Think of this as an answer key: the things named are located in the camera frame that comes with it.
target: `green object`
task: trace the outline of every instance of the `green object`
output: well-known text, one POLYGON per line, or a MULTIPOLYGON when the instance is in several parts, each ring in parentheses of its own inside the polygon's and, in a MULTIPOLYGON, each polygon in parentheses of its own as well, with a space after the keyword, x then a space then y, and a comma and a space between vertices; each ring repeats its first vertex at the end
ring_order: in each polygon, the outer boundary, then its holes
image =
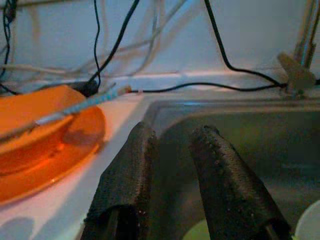
POLYGON ((208 225, 206 220, 202 220, 194 225, 183 237, 182 240, 210 240, 208 225))

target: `sink basin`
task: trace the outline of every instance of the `sink basin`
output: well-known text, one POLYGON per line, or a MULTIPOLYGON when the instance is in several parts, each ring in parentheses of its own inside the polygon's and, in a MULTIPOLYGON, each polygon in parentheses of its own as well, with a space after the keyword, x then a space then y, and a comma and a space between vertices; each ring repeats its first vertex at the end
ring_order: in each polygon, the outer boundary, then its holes
POLYGON ((320 101, 159 101, 144 121, 156 131, 150 240, 182 240, 205 219, 189 135, 216 126, 264 182, 294 230, 320 199, 320 101))

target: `faucet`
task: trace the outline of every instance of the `faucet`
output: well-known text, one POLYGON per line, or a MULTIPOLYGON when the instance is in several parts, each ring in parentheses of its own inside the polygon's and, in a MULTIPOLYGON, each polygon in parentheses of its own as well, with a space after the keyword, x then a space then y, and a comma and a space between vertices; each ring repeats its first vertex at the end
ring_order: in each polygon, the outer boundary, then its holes
POLYGON ((309 71, 316 44, 314 37, 320 16, 320 0, 307 0, 304 20, 293 57, 280 53, 278 60, 288 75, 286 93, 297 97, 303 90, 316 83, 316 77, 309 71))

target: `kitchen counter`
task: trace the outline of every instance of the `kitchen counter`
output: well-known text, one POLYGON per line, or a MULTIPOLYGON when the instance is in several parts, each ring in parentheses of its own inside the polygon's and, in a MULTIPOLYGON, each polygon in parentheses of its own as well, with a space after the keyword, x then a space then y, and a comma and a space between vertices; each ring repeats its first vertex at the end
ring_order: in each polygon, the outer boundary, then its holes
MULTIPOLYGON (((314 90, 311 97, 319 95, 314 90)), ((130 130, 144 118, 148 107, 159 100, 279 99, 279 90, 241 93, 190 91, 129 94, 99 107, 106 118, 105 144, 88 163, 47 189, 0 207, 0 240, 80 239, 83 220, 95 194, 100 175, 119 152, 130 130)))

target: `faucet handle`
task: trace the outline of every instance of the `faucet handle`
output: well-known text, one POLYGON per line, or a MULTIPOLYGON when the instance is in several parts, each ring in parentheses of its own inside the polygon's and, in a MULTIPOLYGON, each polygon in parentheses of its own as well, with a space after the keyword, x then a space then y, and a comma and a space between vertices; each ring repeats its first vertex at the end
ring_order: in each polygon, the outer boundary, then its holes
POLYGON ((316 84, 316 76, 292 57, 282 52, 277 58, 288 75, 287 92, 297 93, 316 84))

